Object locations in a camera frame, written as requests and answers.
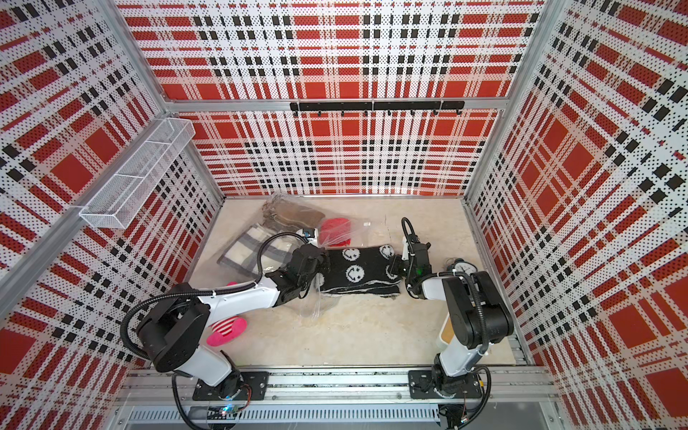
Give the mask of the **clear plastic vacuum bag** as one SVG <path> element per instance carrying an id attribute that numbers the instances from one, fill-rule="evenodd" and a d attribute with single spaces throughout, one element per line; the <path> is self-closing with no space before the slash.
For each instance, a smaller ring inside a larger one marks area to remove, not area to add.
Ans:
<path id="1" fill-rule="evenodd" d="M 293 253 L 309 243 L 327 250 L 369 245 L 373 222 L 353 211 L 328 210 L 305 198 L 278 193 L 252 214 L 240 232 L 228 235 L 217 263 L 240 281 L 283 267 Z"/>

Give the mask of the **red knitted scarf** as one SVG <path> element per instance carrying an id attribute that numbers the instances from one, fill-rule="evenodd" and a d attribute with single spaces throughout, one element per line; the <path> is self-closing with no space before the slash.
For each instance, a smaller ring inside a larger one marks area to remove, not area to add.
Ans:
<path id="1" fill-rule="evenodd" d="M 351 220 L 348 218 L 325 219 L 319 228 L 319 244 L 322 247 L 348 247 L 351 231 Z"/>

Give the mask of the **black smiley face scarf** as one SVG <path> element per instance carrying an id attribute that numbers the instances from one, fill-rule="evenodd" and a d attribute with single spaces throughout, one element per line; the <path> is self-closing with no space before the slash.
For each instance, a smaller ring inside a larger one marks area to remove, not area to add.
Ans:
<path id="1" fill-rule="evenodd" d="M 396 256 L 391 245 L 331 249 L 327 255 L 329 268 L 315 276 L 315 286 L 322 294 L 331 297 L 396 297 L 401 294 L 401 276 L 391 269 Z"/>

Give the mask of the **brown plaid scarf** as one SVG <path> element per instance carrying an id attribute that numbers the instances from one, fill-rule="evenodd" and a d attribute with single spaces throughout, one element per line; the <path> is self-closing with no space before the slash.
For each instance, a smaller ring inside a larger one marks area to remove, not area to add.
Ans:
<path id="1" fill-rule="evenodd" d="M 326 215 L 286 195 L 273 195 L 262 208 L 263 225 L 275 231 L 314 229 Z"/>

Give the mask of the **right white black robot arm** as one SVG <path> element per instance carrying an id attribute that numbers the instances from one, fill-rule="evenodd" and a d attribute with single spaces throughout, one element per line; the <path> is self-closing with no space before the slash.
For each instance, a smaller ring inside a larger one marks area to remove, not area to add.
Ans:
<path id="1" fill-rule="evenodd" d="M 494 281 L 473 263 L 456 259 L 443 272 L 434 272 L 428 244 L 403 242 L 392 260 L 392 272 L 404 279 L 416 299 L 446 304 L 453 338 L 437 357 L 439 374 L 458 378 L 473 371 L 491 346 L 513 334 L 514 323 Z"/>

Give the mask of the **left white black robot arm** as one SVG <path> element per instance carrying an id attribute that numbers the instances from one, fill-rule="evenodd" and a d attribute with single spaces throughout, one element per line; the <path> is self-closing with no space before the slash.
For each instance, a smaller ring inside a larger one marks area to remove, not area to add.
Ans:
<path id="1" fill-rule="evenodd" d="M 238 378 L 238 370 L 224 355 L 202 345 L 213 324 L 259 309 L 283 306 L 307 296 L 315 275 L 329 268 L 325 249 L 307 238 L 286 232 L 271 236 L 259 247 L 256 263 L 276 238 L 301 242 L 283 267 L 259 275 L 253 281 L 219 290 L 197 290 L 187 283 L 168 293 L 133 306 L 120 324 L 124 346 L 139 358 L 152 362 L 160 373 L 173 372 L 199 379 L 211 387 Z"/>

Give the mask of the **cream grey plaid scarf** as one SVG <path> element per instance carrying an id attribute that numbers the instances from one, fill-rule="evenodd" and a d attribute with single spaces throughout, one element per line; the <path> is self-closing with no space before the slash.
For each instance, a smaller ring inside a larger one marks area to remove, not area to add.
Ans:
<path id="1" fill-rule="evenodd" d="M 257 256 L 263 243 L 277 235 L 276 231 L 254 224 L 239 235 L 218 259 L 218 264 L 233 270 L 240 276 L 253 278 L 258 275 Z M 286 263 L 292 252 L 301 245 L 293 236 L 281 236 L 272 240 L 263 250 L 261 262 L 264 272 L 273 272 Z"/>

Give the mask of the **teal alarm clock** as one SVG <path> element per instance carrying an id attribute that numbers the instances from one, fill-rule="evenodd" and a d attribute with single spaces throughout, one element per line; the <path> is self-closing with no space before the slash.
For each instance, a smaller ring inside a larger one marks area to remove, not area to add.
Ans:
<path id="1" fill-rule="evenodd" d="M 467 262 L 462 258 L 455 259 L 447 266 L 448 272 L 473 274 L 478 271 L 478 268 L 473 263 Z"/>

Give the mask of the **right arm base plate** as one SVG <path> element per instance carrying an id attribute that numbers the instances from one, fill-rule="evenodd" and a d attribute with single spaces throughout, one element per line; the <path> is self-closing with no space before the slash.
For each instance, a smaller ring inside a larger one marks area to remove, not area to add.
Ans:
<path id="1" fill-rule="evenodd" d="M 414 370 L 408 372 L 410 397 L 415 400 L 457 399 L 477 400 L 483 396 L 479 376 L 446 376 L 442 370 Z"/>

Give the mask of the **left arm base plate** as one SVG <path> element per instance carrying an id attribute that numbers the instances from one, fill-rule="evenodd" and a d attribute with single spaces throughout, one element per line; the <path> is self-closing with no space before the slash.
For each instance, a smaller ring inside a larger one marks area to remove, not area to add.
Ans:
<path id="1" fill-rule="evenodd" d="M 262 401 L 267 390 L 269 372 L 233 372 L 217 386 L 198 380 L 194 401 Z"/>

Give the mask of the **aluminium front rail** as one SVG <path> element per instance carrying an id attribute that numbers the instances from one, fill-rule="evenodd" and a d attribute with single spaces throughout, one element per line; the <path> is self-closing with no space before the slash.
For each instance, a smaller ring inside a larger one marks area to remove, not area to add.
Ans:
<path id="1" fill-rule="evenodd" d="M 427 367 L 245 367 L 244 388 L 222 399 L 195 378 L 134 371 L 116 398 L 110 429 L 243 428 L 564 429 L 542 367 L 492 365 L 455 394 L 431 385 Z"/>

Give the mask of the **black wall hook rail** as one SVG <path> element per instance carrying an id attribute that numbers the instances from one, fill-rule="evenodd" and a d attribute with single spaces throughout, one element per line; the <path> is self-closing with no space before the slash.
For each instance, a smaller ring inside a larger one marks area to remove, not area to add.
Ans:
<path id="1" fill-rule="evenodd" d="M 349 101 L 349 102 L 291 102 L 292 112 L 354 112 L 354 111 L 460 111 L 464 100 L 426 100 L 426 101 Z"/>

